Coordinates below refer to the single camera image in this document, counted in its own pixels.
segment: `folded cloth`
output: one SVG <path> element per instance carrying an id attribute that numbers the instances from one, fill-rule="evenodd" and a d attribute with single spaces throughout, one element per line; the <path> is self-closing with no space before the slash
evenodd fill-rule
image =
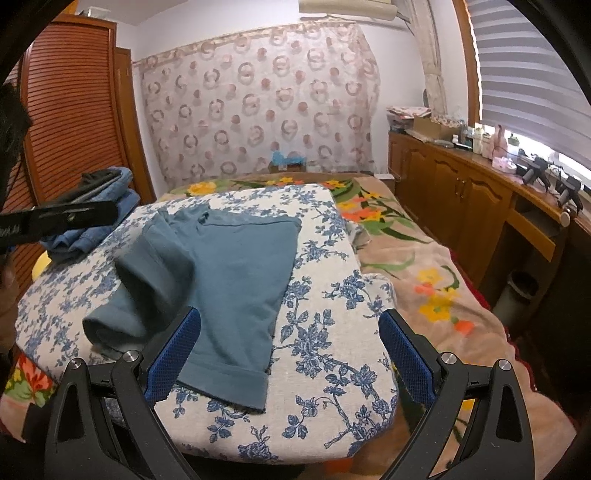
<path id="1" fill-rule="evenodd" d="M 52 241 L 40 242 L 47 248 L 47 254 L 56 263 L 73 260 L 82 254 L 87 254 L 100 243 L 127 218 L 139 203 L 139 195 L 127 189 L 117 201 L 119 215 L 113 225 L 95 226 L 92 228 L 69 230 L 57 235 Z"/>
<path id="2" fill-rule="evenodd" d="M 91 173 L 83 173 L 82 179 L 78 186 L 60 195 L 58 198 L 51 200 L 46 205 L 60 205 L 62 203 L 80 202 L 81 198 L 92 198 L 108 185 L 113 183 L 121 176 L 121 171 L 117 168 L 106 168 Z"/>
<path id="3" fill-rule="evenodd" d="M 210 397 L 263 410 L 272 336 L 294 265 L 301 221 L 211 210 L 161 209 L 115 261 L 122 285 L 83 321 L 107 356 L 141 350 L 178 311 L 202 329 L 178 381 Z"/>
<path id="4" fill-rule="evenodd" d="M 129 182 L 133 179 L 134 175 L 131 173 L 131 170 L 125 167 L 111 167 L 107 170 L 113 171 L 115 174 L 119 174 L 116 177 L 115 181 L 113 181 L 107 188 L 99 192 L 96 196 L 89 199 L 90 202 L 102 202 L 106 200 L 119 200 L 123 197 L 124 193 L 128 190 Z M 67 232 L 62 233 L 61 235 L 53 235 L 43 239 L 40 244 L 47 250 L 49 257 L 51 260 L 63 261 L 69 260 L 71 258 L 75 258 L 76 256 L 82 253 L 88 253 L 92 248 L 96 247 L 100 242 L 102 242 L 107 235 L 109 235 L 117 225 L 125 219 L 127 214 L 131 212 L 131 210 L 138 204 L 139 198 L 133 205 L 132 197 L 127 197 L 126 202 L 122 205 L 122 208 L 119 209 L 119 217 L 116 224 L 112 226 L 103 226 L 103 227 L 94 227 L 90 230 L 92 232 L 87 236 L 87 238 L 93 239 L 93 244 L 91 247 L 88 247 L 88 242 L 83 242 L 81 244 L 84 245 L 84 248 L 78 248 L 74 244 L 76 241 L 80 239 L 80 237 L 88 230 L 88 229 L 77 229 L 77 230 L 68 230 Z M 126 215 L 121 218 L 121 214 L 125 213 L 127 210 Z"/>

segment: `window blind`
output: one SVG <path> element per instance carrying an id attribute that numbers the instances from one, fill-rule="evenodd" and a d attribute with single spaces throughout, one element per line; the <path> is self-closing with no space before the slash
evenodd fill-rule
<path id="1" fill-rule="evenodd" d="M 508 0 L 466 0 L 482 123 L 503 125 L 591 168 L 591 105 L 550 43 Z"/>

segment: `cabinet door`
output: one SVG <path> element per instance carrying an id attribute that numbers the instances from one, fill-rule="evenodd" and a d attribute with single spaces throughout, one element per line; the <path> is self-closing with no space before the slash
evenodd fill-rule
<path id="1" fill-rule="evenodd" d="M 459 164 L 453 159 L 438 155 L 433 163 L 431 212 L 427 216 L 427 227 L 442 245 L 455 250 L 462 221 L 460 193 L 465 180 Z"/>
<path id="2" fill-rule="evenodd" d="M 410 148 L 402 162 L 403 180 L 397 187 L 399 200 L 419 226 L 426 226 L 430 216 L 433 166 L 433 159 L 421 147 Z"/>
<path id="3" fill-rule="evenodd" d="M 468 171 L 460 192 L 463 213 L 457 243 L 460 265 L 476 287 L 495 252 L 511 202 L 511 191 L 488 177 Z"/>
<path id="4" fill-rule="evenodd" d="M 390 134 L 390 152 L 388 167 L 390 173 L 394 176 L 398 175 L 402 178 L 402 162 L 406 152 L 408 151 L 405 138 L 400 134 Z"/>

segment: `ceiling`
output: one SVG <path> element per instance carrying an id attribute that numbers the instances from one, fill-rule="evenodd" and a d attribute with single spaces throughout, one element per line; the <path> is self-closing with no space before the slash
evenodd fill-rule
<path id="1" fill-rule="evenodd" d="M 111 11 L 108 18 L 131 25 L 144 20 L 187 0 L 80 0 L 77 11 L 88 7 L 101 7 Z"/>

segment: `blue floral pattern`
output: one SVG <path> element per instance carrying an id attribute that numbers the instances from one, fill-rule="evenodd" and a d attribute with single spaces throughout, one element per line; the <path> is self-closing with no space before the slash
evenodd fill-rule
<path id="1" fill-rule="evenodd" d="M 119 286 L 113 259 L 162 207 L 212 208 L 302 220 L 293 276 L 282 300 L 264 413 L 175 385 L 155 410 L 187 453 L 242 462 L 305 463 L 354 454 L 394 419 L 398 390 L 377 317 L 394 306 L 392 285 L 362 275 L 330 192 L 319 185 L 227 192 L 143 206 L 86 258 L 48 268 L 20 302 L 17 342 L 59 380 L 70 359 L 93 351 L 82 319 Z M 108 401 L 121 421 L 116 401 Z"/>

